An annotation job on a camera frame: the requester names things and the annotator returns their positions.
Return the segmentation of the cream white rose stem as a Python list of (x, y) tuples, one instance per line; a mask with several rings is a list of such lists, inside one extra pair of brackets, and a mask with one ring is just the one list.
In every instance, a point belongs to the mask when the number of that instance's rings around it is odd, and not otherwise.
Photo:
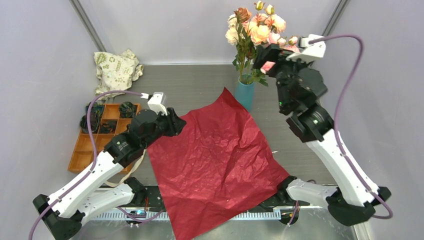
[(239, 40), (238, 31), (236, 28), (237, 17), (235, 14), (232, 14), (228, 17), (227, 24), (228, 24), (228, 30), (225, 33), (225, 37), (227, 39), (227, 42), (230, 45), (235, 46)]

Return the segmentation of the pink flower bouquet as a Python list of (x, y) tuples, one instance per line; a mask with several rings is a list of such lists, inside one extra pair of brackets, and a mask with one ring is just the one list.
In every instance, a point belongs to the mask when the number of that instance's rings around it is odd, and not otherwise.
[[(268, 35), (267, 42), (269, 44), (278, 44), (279, 47), (283, 50), (291, 51), (293, 53), (300, 53), (300, 49), (297, 47), (299, 38), (297, 36), (292, 36), (288, 40), (286, 37), (280, 36), (278, 33), (270, 33)], [(275, 65), (276, 63), (273, 61), (267, 61), (261, 68), (260, 71), (263, 74), (267, 74), (267, 72)]]

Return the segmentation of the cream printed ribbon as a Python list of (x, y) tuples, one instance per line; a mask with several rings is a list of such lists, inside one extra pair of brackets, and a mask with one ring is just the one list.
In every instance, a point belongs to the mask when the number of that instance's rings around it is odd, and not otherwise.
[(126, 179), (128, 179), (139, 168), (139, 166), (141, 165), (141, 163), (144, 160), (146, 152), (147, 152), (146, 150), (143, 151), (143, 154), (141, 155), (141, 157), (135, 161), (132, 169), (125, 176), (123, 176), (118, 183), (105, 181), (104, 185), (111, 187), (111, 188), (115, 188), (118, 185), (122, 184)]

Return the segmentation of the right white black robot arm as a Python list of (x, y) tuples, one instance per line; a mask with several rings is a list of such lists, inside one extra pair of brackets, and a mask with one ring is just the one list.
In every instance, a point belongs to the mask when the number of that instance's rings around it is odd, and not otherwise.
[(319, 103), (327, 92), (323, 77), (311, 63), (324, 57), (323, 41), (307, 41), (294, 52), (277, 44), (260, 46), (253, 67), (276, 80), (279, 112), (287, 117), (292, 133), (306, 144), (327, 168), (336, 186), (324, 186), (288, 176), (278, 185), (283, 205), (307, 202), (329, 211), (340, 224), (353, 226), (375, 216), (375, 206), (390, 196), (387, 187), (376, 185), (359, 167), (335, 121)]

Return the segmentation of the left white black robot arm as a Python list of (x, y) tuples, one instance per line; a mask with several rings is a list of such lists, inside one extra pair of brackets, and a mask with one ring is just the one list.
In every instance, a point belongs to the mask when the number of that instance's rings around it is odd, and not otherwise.
[(33, 205), (54, 239), (71, 239), (87, 222), (112, 208), (141, 206), (146, 200), (146, 188), (135, 177), (95, 196), (92, 193), (142, 157), (160, 137), (178, 136), (186, 124), (172, 107), (159, 112), (143, 109), (71, 182), (50, 195), (38, 195)]

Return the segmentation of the dark red wrapping paper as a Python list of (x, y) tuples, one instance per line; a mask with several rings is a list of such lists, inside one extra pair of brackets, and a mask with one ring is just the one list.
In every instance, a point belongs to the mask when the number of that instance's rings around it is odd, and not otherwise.
[(182, 119), (147, 152), (174, 236), (191, 240), (273, 196), (289, 173), (228, 89)]

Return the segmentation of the small brown rose stem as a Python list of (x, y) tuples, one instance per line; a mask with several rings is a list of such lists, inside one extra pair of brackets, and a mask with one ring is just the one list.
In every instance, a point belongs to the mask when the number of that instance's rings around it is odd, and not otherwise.
[(239, 81), (245, 85), (250, 85), (253, 81), (249, 79), (248, 75), (252, 74), (251, 64), (255, 57), (256, 50), (251, 40), (250, 34), (250, 20), (252, 13), (245, 7), (239, 7), (234, 10), (235, 16), (235, 40), (236, 47), (236, 69), (239, 71)]

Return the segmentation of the peach rose stem tall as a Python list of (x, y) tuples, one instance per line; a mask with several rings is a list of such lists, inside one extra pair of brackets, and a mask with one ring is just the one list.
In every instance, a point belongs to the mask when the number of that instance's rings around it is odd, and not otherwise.
[(254, 8), (256, 13), (252, 14), (247, 11), (249, 18), (244, 23), (244, 31), (249, 39), (246, 54), (249, 64), (253, 64), (258, 56), (258, 46), (270, 42), (269, 34), (272, 32), (272, 14), (274, 13), (274, 7), (272, 5), (266, 6), (266, 3), (262, 0), (257, 0), (254, 3)]

